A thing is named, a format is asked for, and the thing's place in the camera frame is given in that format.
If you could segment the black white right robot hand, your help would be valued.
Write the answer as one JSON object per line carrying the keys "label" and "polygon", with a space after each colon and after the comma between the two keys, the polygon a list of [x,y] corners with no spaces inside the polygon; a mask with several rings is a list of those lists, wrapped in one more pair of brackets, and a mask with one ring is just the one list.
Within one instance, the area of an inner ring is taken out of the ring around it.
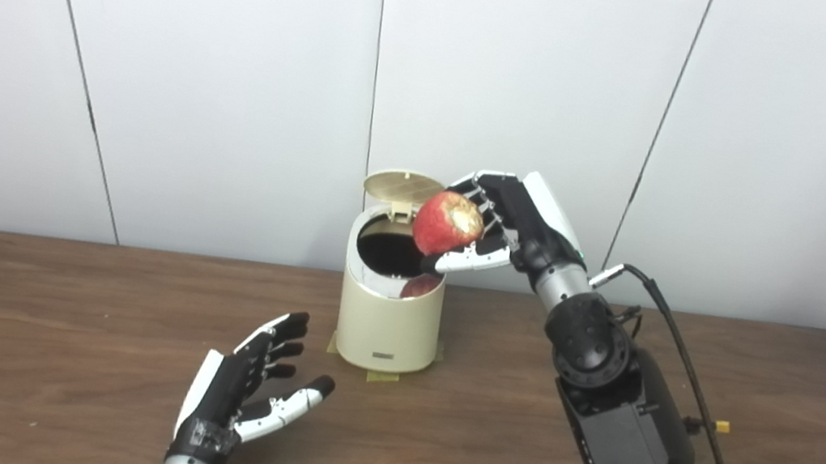
{"label": "black white right robot hand", "polygon": [[594,292],[581,246],[552,190],[538,172],[524,177],[475,171],[449,186],[473,200],[485,232],[467,247],[421,259],[426,273],[447,275],[512,266],[548,304]]}

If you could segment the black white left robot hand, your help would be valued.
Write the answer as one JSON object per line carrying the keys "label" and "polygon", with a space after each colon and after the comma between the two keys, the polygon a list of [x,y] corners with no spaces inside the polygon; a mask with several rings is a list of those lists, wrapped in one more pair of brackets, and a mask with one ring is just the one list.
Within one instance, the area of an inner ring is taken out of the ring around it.
{"label": "black white left robot hand", "polygon": [[304,351],[310,314],[282,314],[261,324],[228,354],[208,351],[183,398],[165,457],[226,464],[235,448],[294,423],[333,393],[320,376],[285,396],[253,400],[263,382],[297,374],[293,358]]}

